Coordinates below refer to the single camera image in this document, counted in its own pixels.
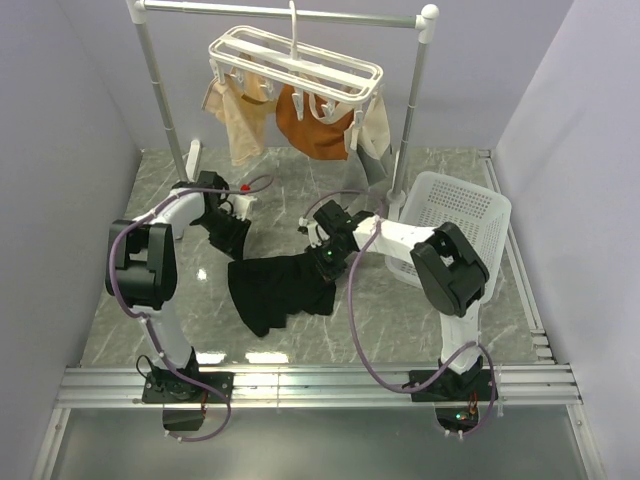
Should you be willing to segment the black underwear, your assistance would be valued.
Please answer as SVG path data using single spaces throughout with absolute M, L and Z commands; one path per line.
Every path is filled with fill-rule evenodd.
M 237 313 L 259 338 L 285 328 L 290 315 L 333 313 L 336 285 L 308 253 L 232 261 L 227 280 Z

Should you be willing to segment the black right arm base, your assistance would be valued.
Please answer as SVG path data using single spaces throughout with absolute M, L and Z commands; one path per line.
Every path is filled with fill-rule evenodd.
M 495 372 L 479 358 L 472 368 L 457 374 L 447 368 L 429 386 L 410 394 L 412 403 L 435 406 L 438 425 L 445 434 L 464 438 L 476 431 L 493 412 L 498 399 Z

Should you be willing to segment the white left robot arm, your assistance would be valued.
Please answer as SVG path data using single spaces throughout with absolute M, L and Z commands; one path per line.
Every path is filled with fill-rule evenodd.
M 204 381 L 173 301 L 178 286 L 175 241 L 188 227 L 199 226 L 215 249 L 242 259 L 256 201 L 250 191 L 249 185 L 233 189 L 217 173 L 202 171 L 195 182 L 177 183 L 148 212 L 116 220 L 109 228 L 107 292 L 139 321 L 152 345 L 146 385 L 180 402 L 195 399 Z

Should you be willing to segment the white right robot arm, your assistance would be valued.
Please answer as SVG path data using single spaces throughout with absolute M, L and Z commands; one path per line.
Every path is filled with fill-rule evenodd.
M 366 253 L 377 253 L 410 263 L 419 284 L 441 321 L 442 350 L 439 370 L 431 379 L 403 389 L 418 392 L 441 388 L 452 399 L 472 392 L 483 367 L 479 346 L 479 309 L 489 281 L 489 270 L 455 224 L 419 227 L 360 211 L 347 213 L 335 201 L 319 206 L 299 219 L 298 231 L 307 235 L 319 272 L 335 280 L 349 273 L 353 287 L 355 267 Z

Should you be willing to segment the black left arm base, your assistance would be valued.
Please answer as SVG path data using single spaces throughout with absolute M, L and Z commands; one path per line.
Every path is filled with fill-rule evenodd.
M 165 433 L 176 440 L 189 441 L 184 433 L 198 432 L 204 425 L 210 405 L 224 405 L 227 409 L 222 425 L 214 431 L 220 433 L 230 420 L 230 404 L 234 376 L 232 372 L 201 372 L 195 351 L 179 376 L 160 368 L 147 355 L 140 355 L 136 371 L 144 379 L 142 403 L 163 405 L 162 424 Z

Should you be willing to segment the orange hanging underwear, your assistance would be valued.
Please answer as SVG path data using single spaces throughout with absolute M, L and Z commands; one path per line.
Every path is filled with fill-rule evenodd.
M 337 104 L 333 115 L 325 117 L 322 106 L 326 101 L 314 96 L 311 109 L 310 96 L 303 93 L 303 116 L 299 120 L 293 101 L 294 88 L 284 85 L 276 104 L 276 124 L 289 143 L 314 160 L 346 160 L 345 131 L 354 120 L 353 108 Z

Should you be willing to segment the cream grey hanging underwear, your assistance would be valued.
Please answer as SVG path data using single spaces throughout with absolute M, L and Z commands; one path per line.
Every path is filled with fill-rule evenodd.
M 394 168 L 391 131 L 383 98 L 384 88 L 372 95 L 362 123 L 345 132 L 348 160 L 347 188 L 365 189 L 388 178 Z

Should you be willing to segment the beige hanging underwear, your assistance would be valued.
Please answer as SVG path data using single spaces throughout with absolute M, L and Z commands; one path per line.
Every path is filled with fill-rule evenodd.
M 258 73 L 238 67 L 225 72 L 216 61 L 209 64 L 214 78 L 202 109 L 225 126 L 232 164 L 241 166 L 264 151 L 267 117 L 276 110 L 275 88 Z

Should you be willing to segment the white plastic clip hanger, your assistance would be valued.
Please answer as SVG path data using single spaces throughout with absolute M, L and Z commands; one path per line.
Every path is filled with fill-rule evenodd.
M 382 68 L 298 39 L 298 11 L 288 37 L 241 25 L 208 47 L 214 77 L 202 108 L 226 129 L 231 156 L 242 164 L 261 154 L 275 122 L 289 143 L 317 160 L 344 160 L 378 133 Z

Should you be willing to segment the white metal clothes rack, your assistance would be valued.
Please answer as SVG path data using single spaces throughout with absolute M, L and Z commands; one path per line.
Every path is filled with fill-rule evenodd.
M 291 85 L 294 88 L 293 101 L 298 114 L 303 112 L 304 92 L 309 94 L 310 99 L 313 99 L 315 95 L 325 98 L 327 101 L 323 107 L 325 112 L 329 112 L 337 104 L 349 105 L 354 110 L 354 121 L 357 127 L 360 126 L 364 117 L 364 105 L 370 102 L 372 95 L 381 87 L 382 68 L 369 61 L 300 42 L 298 29 L 300 22 L 311 21 L 416 30 L 418 48 L 409 101 L 400 147 L 396 155 L 392 186 L 387 193 L 389 215 L 392 219 L 399 217 L 407 198 L 404 191 L 406 150 L 427 53 L 434 37 L 436 21 L 440 15 L 436 5 L 425 5 L 416 16 L 310 11 L 300 10 L 294 4 L 290 4 L 286 8 L 270 8 L 189 1 L 130 1 L 127 4 L 127 9 L 142 47 L 174 165 L 182 180 L 188 180 L 193 176 L 197 164 L 191 159 L 183 157 L 181 153 L 178 135 L 147 27 L 148 12 L 179 12 L 290 21 L 291 34 L 288 37 L 250 26 L 233 27 L 209 46 L 209 61 L 216 61 L 224 70 L 227 67 L 238 67 L 242 70 L 258 73 L 272 82 Z

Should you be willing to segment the aluminium right side rail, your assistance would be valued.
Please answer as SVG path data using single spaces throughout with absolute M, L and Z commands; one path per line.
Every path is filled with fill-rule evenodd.
M 502 189 L 492 161 L 492 153 L 492 150 L 487 149 L 481 149 L 478 151 L 479 159 L 483 164 L 484 175 L 488 187 L 491 190 L 502 194 Z M 526 272 L 524 260 L 511 225 L 508 226 L 505 248 L 514 274 L 514 280 L 524 309 L 525 318 L 531 333 L 534 351 L 537 356 L 537 363 L 546 365 L 556 364 L 557 360 L 552 352 L 546 330 L 541 320 L 533 290 Z

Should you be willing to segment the aluminium rail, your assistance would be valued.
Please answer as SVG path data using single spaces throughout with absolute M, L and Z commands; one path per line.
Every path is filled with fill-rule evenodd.
M 484 175 L 488 187 L 491 190 L 502 194 L 502 189 L 492 161 L 492 153 L 492 150 L 487 149 L 481 149 L 478 151 L 479 159 L 483 164 Z M 541 320 L 533 290 L 526 272 L 524 260 L 511 225 L 508 226 L 505 248 L 514 274 L 514 280 L 524 309 L 525 318 L 531 333 L 534 351 L 537 356 L 537 363 L 546 365 L 556 364 L 557 360 L 552 352 L 546 330 Z
M 385 408 L 414 406 L 408 394 L 384 389 L 362 367 L 340 365 L 235 365 L 231 406 L 240 408 Z M 582 398 L 567 365 L 499 367 L 498 406 L 579 405 Z M 56 408 L 147 408 L 143 378 L 132 368 L 71 368 Z

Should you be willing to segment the aluminium front rail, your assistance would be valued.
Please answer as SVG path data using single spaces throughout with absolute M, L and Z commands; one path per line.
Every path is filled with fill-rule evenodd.
M 362 367 L 340 365 L 235 365 L 231 406 L 240 408 L 385 408 L 414 406 L 408 394 L 384 389 Z M 498 406 L 579 405 L 582 398 L 567 365 L 499 367 Z M 132 368 L 71 368 L 56 408 L 147 408 L 143 378 Z

